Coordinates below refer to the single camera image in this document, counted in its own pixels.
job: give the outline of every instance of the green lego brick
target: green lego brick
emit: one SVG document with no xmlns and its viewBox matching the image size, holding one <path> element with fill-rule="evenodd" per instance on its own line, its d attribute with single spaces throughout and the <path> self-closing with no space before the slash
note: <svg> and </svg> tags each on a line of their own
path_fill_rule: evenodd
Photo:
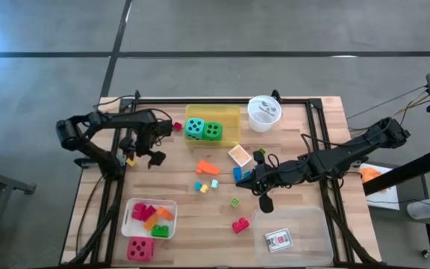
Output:
<svg viewBox="0 0 430 269">
<path fill-rule="evenodd" d="M 222 140 L 223 125 L 218 122 L 206 122 L 203 126 L 202 140 Z"/>
<path fill-rule="evenodd" d="M 155 237 L 168 238 L 169 237 L 169 227 L 168 226 L 155 225 L 154 228 L 152 228 L 151 234 L 152 234 L 152 236 L 155 236 Z"/>
<path fill-rule="evenodd" d="M 231 198 L 231 201 L 230 201 L 230 205 L 231 206 L 233 206 L 234 208 L 236 208 L 239 204 L 240 204 L 239 199 L 237 199 L 235 197 Z"/>
</svg>

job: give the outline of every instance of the red block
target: red block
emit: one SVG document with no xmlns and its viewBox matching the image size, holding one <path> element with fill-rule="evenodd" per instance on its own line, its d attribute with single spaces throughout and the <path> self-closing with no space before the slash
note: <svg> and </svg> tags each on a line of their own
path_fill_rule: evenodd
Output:
<svg viewBox="0 0 430 269">
<path fill-rule="evenodd" d="M 131 261 L 150 262 L 154 258 L 154 239 L 133 237 L 128 242 L 127 259 Z"/>
<path fill-rule="evenodd" d="M 182 124 L 175 122 L 173 124 L 173 129 L 179 132 L 180 130 L 182 130 Z"/>
<path fill-rule="evenodd" d="M 239 233 L 246 229 L 249 225 L 250 223 L 244 217 L 241 217 L 238 221 L 232 223 L 231 227 L 235 233 Z"/>
<path fill-rule="evenodd" d="M 146 222 L 153 214 L 155 214 L 157 210 L 153 206 L 149 206 L 146 210 L 142 213 L 142 221 Z"/>
<path fill-rule="evenodd" d="M 132 211 L 132 218 L 136 220 L 142 220 L 142 213 L 146 210 L 146 205 L 142 203 L 136 203 L 134 205 L 134 210 Z"/>
</svg>

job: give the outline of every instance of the white plastic basket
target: white plastic basket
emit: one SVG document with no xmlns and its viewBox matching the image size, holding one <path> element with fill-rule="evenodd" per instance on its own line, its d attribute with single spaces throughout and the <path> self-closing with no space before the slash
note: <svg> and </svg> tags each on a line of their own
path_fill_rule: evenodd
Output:
<svg viewBox="0 0 430 269">
<path fill-rule="evenodd" d="M 143 224 L 144 222 L 141 220 L 135 220 L 132 218 L 132 211 L 134 210 L 134 205 L 137 203 L 144 203 L 147 206 L 153 206 L 155 209 L 163 206 L 165 209 L 170 211 L 173 214 L 173 220 L 164 220 L 162 217 L 159 217 L 159 221 L 157 225 L 159 226 L 168 226 L 169 227 L 169 237 L 160 238 L 151 235 L 150 231 L 147 231 Z M 177 227 L 177 203 L 169 200 L 154 200 L 154 199 L 141 199 L 141 198 L 132 198 L 127 201 L 125 205 L 124 218 L 122 222 L 122 234 L 127 237 L 141 236 L 147 238 L 156 238 L 156 239 L 170 239 L 175 234 L 175 228 Z"/>
</svg>

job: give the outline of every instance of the orange block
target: orange block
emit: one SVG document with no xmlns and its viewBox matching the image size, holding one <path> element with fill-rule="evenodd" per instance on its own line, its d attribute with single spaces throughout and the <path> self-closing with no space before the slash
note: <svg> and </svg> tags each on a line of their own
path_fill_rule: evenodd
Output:
<svg viewBox="0 0 430 269">
<path fill-rule="evenodd" d="M 197 165 L 196 169 L 197 173 L 207 173 L 211 175 L 218 175 L 220 174 L 220 169 L 216 168 L 215 166 L 209 164 L 206 161 L 200 161 L 199 165 Z"/>
<path fill-rule="evenodd" d="M 166 208 L 161 206 L 159 209 L 157 209 L 157 215 L 163 217 L 166 220 L 173 220 L 173 214 L 170 213 Z"/>
<path fill-rule="evenodd" d="M 158 222 L 158 216 L 156 214 L 153 214 L 144 224 L 143 227 L 150 231 L 152 228 L 154 228 L 155 224 Z"/>
</svg>

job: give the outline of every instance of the concrete floor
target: concrete floor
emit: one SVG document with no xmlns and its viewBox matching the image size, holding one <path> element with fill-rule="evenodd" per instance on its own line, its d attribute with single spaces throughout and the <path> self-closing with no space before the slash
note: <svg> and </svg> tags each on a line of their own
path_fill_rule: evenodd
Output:
<svg viewBox="0 0 430 269">
<path fill-rule="evenodd" d="M 110 52 L 125 0 L 0 1 L 0 52 Z M 142 0 L 122 51 L 430 51 L 430 1 Z M 106 58 L 0 58 L 0 173 L 37 183 L 15 193 L 0 230 L 0 268 L 56 265 L 81 170 L 60 148 L 57 120 L 91 111 Z M 119 59 L 109 96 L 341 96 L 347 116 L 426 83 L 430 58 Z M 417 93 L 349 121 L 368 126 Z M 374 161 L 430 151 L 430 114 L 408 112 L 412 136 Z M 382 258 L 430 268 L 424 227 L 373 219 Z"/>
</svg>

